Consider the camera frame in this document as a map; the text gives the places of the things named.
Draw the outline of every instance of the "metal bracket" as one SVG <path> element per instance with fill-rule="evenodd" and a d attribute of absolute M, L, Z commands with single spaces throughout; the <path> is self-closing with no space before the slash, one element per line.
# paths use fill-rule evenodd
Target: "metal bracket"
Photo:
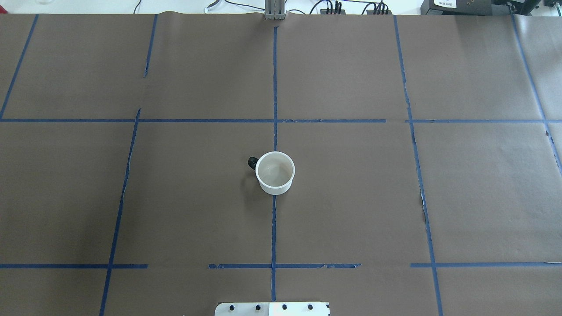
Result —
<path fill-rule="evenodd" d="M 215 316 L 330 316 L 330 303 L 323 302 L 272 302 L 272 303 L 221 303 Z"/>
<path fill-rule="evenodd" d="M 285 0 L 265 0 L 266 20 L 285 20 Z"/>

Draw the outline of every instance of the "sticker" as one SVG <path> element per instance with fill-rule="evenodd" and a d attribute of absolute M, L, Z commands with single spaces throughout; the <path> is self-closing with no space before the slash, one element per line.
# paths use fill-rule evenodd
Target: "sticker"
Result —
<path fill-rule="evenodd" d="M 456 9 L 456 0 L 433 0 L 436 6 Z"/>
<path fill-rule="evenodd" d="M 434 10 L 434 9 L 429 9 L 427 10 L 427 15 L 442 15 L 443 11 L 440 10 Z"/>

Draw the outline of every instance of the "label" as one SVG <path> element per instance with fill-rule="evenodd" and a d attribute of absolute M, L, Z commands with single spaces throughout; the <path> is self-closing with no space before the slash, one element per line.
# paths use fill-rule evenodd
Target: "label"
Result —
<path fill-rule="evenodd" d="M 456 9 L 456 0 L 433 0 L 436 6 Z"/>

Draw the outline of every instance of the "mug rim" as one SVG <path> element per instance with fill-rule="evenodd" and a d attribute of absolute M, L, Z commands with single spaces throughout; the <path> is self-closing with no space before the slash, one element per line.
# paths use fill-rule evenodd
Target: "mug rim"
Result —
<path fill-rule="evenodd" d="M 260 175 L 259 175 L 258 172 L 257 172 L 257 171 L 258 171 L 258 168 L 259 168 L 259 166 L 260 166 L 261 160 L 262 160 L 263 158 L 269 156 L 269 155 L 272 155 L 272 154 L 281 154 L 281 155 L 285 156 L 285 157 L 286 157 L 287 159 L 289 159 L 289 161 L 291 162 L 291 167 L 293 167 L 293 168 L 292 168 L 292 169 L 293 169 L 293 172 L 292 172 L 292 174 L 291 174 L 291 178 L 289 178 L 289 180 L 288 180 L 287 182 L 285 182 L 283 185 L 278 186 L 278 187 L 272 187 L 272 186 L 266 184 L 266 183 L 260 178 Z M 263 186 L 265 186 L 266 188 L 270 188 L 270 189 L 280 189 L 280 188 L 286 186 L 288 183 L 290 183 L 291 181 L 293 181 L 294 173 L 295 173 L 295 170 L 294 170 L 294 162 L 293 162 L 293 160 L 291 159 L 291 157 L 289 157 L 289 155 L 285 154 L 284 152 L 280 152 L 280 151 L 270 151 L 270 152 L 268 152 L 268 153 L 263 154 L 263 155 L 257 160 L 257 163 L 256 163 L 256 177 L 257 177 L 257 179 L 260 181 L 260 184 L 263 185 Z"/>

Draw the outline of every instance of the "black device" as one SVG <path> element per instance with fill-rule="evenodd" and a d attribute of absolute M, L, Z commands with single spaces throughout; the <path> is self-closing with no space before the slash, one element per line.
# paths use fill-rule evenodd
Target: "black device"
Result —
<path fill-rule="evenodd" d="M 530 15 L 541 0 L 424 0 L 421 15 Z M 455 3 L 456 8 L 447 3 Z"/>

